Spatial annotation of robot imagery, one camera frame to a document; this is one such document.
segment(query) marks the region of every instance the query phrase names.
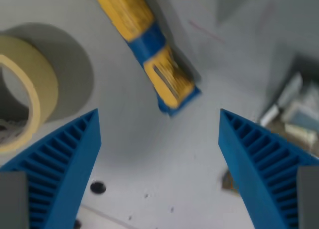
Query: clutter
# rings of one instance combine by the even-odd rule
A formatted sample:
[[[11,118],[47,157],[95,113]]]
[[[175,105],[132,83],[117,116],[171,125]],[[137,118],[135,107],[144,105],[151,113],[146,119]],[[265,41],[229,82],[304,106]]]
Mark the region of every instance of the clutter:
[[[172,50],[145,0],[97,0],[151,80],[159,109],[170,116],[200,93],[174,61]]]
[[[280,111],[285,108],[299,94],[302,87],[302,76],[300,73],[296,73],[285,85],[276,102],[260,118],[260,125],[265,127],[273,119],[275,119],[280,114]]]
[[[318,83],[296,72],[259,122],[272,133],[319,157]]]
[[[230,191],[232,193],[235,193],[239,196],[239,192],[236,186],[236,183],[233,179],[233,176],[231,176],[229,170],[225,173],[222,180],[222,189],[226,191]]]

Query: gray surface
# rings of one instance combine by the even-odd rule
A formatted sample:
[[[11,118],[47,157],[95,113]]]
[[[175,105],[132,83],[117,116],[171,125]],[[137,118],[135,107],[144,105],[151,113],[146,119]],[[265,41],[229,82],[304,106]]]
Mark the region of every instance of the gray surface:
[[[24,172],[0,173],[0,228],[28,229],[28,184]]]
[[[203,91],[174,118],[158,110],[151,83],[96,0],[0,0],[0,31],[53,26],[83,48],[93,70],[87,100],[65,101],[61,110],[71,109],[65,118],[44,125],[32,141],[98,107],[102,148],[90,181],[104,181],[107,190],[97,196],[88,186],[85,206],[138,229],[252,229],[241,198],[220,190],[227,165],[218,147],[219,111],[256,119],[296,54],[318,56],[318,0],[246,0],[223,24],[217,23],[218,0],[148,1]],[[275,7],[265,14],[269,5]],[[51,51],[56,66],[73,49],[61,41]]]
[[[300,167],[297,174],[299,229],[319,227],[319,167]]]

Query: tape roll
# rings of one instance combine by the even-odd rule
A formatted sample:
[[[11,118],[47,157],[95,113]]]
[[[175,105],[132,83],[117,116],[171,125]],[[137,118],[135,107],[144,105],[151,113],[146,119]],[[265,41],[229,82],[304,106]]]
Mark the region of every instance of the tape roll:
[[[30,44],[14,37],[0,36],[0,67],[17,76],[27,92],[29,103],[26,122],[6,121],[0,115],[0,153],[4,153],[25,145],[49,118],[57,104],[58,82],[44,56]]]

